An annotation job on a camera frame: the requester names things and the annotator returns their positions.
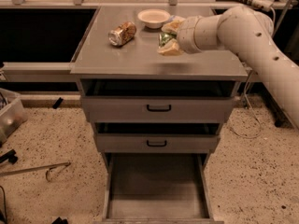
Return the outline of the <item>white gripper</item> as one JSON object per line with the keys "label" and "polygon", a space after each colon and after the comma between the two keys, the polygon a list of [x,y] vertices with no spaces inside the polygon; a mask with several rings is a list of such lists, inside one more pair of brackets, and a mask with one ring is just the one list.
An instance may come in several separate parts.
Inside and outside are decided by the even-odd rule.
{"label": "white gripper", "polygon": [[170,21],[162,27],[162,31],[177,34],[177,41],[170,40],[157,52],[163,56],[179,56],[200,53],[206,50],[223,49],[217,36],[220,15],[188,17],[184,21]]}

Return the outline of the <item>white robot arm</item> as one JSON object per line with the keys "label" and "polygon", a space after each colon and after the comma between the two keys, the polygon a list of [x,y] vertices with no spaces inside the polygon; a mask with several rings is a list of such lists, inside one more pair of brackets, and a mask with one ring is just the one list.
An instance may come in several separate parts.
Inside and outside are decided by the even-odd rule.
{"label": "white robot arm", "polygon": [[299,128],[299,66],[272,39],[274,24],[249,7],[232,7],[211,17],[193,16],[165,24],[175,37],[158,48],[164,56],[226,48],[259,76],[280,109]]}

